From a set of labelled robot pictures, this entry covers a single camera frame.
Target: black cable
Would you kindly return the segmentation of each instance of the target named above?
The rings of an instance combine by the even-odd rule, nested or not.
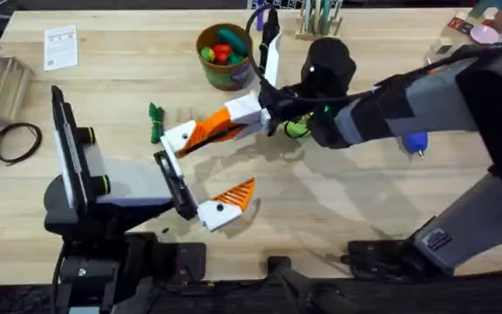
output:
[[[68,242],[63,241],[61,245],[61,250],[59,251],[59,256],[56,261],[56,267],[53,269],[53,278],[51,279],[51,295],[50,295],[50,311],[51,314],[57,314],[56,308],[56,298],[58,297],[58,280],[59,280],[59,272],[61,271],[61,265],[63,264],[63,260],[65,259],[65,254],[68,248]]]
[[[23,160],[30,158],[40,148],[40,145],[42,144],[42,131],[40,130],[40,128],[38,126],[35,126],[35,125],[28,123],[28,122],[17,122],[17,123],[13,123],[11,125],[4,127],[0,131],[0,146],[1,146],[1,142],[3,141],[3,137],[7,133],[9,133],[10,131],[15,130],[19,127],[26,127],[29,131],[31,131],[31,133],[35,137],[34,144],[32,144],[32,147],[26,153],[24,153],[16,158],[6,159],[6,158],[2,157],[0,154],[0,160],[3,162],[7,162],[7,166],[14,165],[20,161],[23,161]]]

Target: label sticker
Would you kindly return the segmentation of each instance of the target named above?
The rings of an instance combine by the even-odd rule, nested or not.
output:
[[[426,235],[422,239],[422,242],[428,249],[436,251],[444,247],[445,244],[451,240],[452,238],[450,235],[447,235],[441,228],[437,228]]]

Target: green object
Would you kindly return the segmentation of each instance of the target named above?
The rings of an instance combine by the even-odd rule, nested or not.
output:
[[[309,128],[307,127],[307,120],[311,117],[312,113],[302,116],[298,122],[287,122],[284,126],[284,132],[291,139],[299,139],[303,136],[309,135]]]
[[[210,47],[205,47],[200,50],[200,56],[204,58],[208,62],[214,62],[215,55],[214,55],[214,50],[212,50]]]
[[[330,13],[330,0],[322,1],[322,19],[321,19],[321,33],[323,35],[329,34],[329,13]]]
[[[153,122],[153,134],[150,137],[150,142],[158,144],[160,142],[160,137],[164,135],[164,109],[150,103],[148,106],[148,116],[150,116],[150,119]]]
[[[248,55],[245,43],[239,36],[235,35],[233,31],[224,28],[219,29],[218,39],[224,44],[229,44],[235,52],[243,57]]]
[[[232,52],[227,56],[227,65],[237,65],[243,61],[244,57],[235,52]]]

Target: black mount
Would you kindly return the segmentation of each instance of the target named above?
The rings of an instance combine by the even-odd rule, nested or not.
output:
[[[58,176],[46,189],[44,205],[46,229],[64,239],[56,269],[59,313],[88,306],[109,313],[115,304],[134,297],[144,278],[184,284],[205,276],[204,243],[160,243],[152,232],[126,233],[169,210],[171,202],[132,208],[95,204],[89,215],[78,215],[69,207]]]
[[[113,306],[137,293],[139,283],[185,284],[205,276],[203,243],[160,243],[151,232],[130,233],[102,242],[64,242],[56,307]]]
[[[348,254],[340,261],[349,266],[355,278],[373,281],[419,282],[444,273],[406,240],[350,241]]]

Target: wooden tabletop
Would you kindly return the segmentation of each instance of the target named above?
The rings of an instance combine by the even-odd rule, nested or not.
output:
[[[343,10],[342,39],[357,62],[351,90],[423,63],[454,9]],[[50,86],[72,103],[79,125],[94,126],[104,154],[153,163],[152,101],[165,125],[206,118],[248,91],[221,92],[208,84],[195,41],[211,24],[244,25],[249,10],[16,12],[5,31],[3,55],[35,73],[20,119],[39,125],[44,141],[30,159],[0,162],[0,283],[48,283],[61,240],[44,229],[44,190],[59,173],[51,137]],[[297,12],[281,14],[284,38],[279,86],[294,84],[310,42],[294,39]],[[79,65],[44,72],[44,29],[75,24]],[[259,34],[254,32],[256,42]],[[32,141],[17,132],[3,154]],[[139,229],[167,242],[207,244],[207,278],[257,278],[267,256],[291,256],[308,276],[348,276],[336,262],[347,241],[404,238],[475,183],[490,165],[476,133],[432,133],[425,160],[410,160],[396,140],[328,150],[312,139],[279,132],[204,147],[181,161],[187,182],[204,200],[256,177],[243,217],[210,234],[175,211]],[[162,229],[169,228],[165,235]],[[462,273],[502,269],[502,246],[474,258]]]

